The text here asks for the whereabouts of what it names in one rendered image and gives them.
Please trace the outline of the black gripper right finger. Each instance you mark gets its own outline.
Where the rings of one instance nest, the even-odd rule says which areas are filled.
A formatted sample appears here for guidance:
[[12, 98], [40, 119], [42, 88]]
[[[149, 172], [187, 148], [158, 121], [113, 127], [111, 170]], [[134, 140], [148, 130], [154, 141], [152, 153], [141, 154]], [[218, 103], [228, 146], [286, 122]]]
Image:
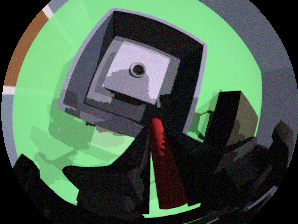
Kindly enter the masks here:
[[221, 169], [253, 151], [258, 141], [257, 137], [251, 136], [241, 143], [214, 148], [189, 137], [186, 133], [177, 131], [169, 124], [164, 124], [164, 129], [166, 140], [169, 141], [176, 160], [174, 163], [180, 172], [178, 175], [181, 176], [189, 206], [200, 204], [200, 197], [216, 180]]

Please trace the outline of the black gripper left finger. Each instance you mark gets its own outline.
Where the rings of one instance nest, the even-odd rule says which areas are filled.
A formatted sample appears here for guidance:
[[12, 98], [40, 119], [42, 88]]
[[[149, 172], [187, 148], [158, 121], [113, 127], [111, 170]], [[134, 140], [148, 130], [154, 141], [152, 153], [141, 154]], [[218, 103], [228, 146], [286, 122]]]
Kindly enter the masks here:
[[63, 168], [63, 173], [78, 190], [128, 196], [142, 214], [149, 214], [150, 157], [149, 127], [144, 127], [125, 152], [108, 167], [69, 165]]

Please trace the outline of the dark red peg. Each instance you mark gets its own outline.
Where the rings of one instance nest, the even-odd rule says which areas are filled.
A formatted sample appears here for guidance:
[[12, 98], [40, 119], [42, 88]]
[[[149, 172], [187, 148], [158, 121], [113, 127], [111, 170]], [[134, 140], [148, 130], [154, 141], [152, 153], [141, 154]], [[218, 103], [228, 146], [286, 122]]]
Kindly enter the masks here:
[[189, 202], [186, 197], [181, 176], [178, 175], [176, 163], [174, 163], [173, 151], [162, 121], [154, 117], [148, 123], [150, 137], [150, 151], [152, 151], [154, 181], [156, 181], [158, 208], [172, 209]]

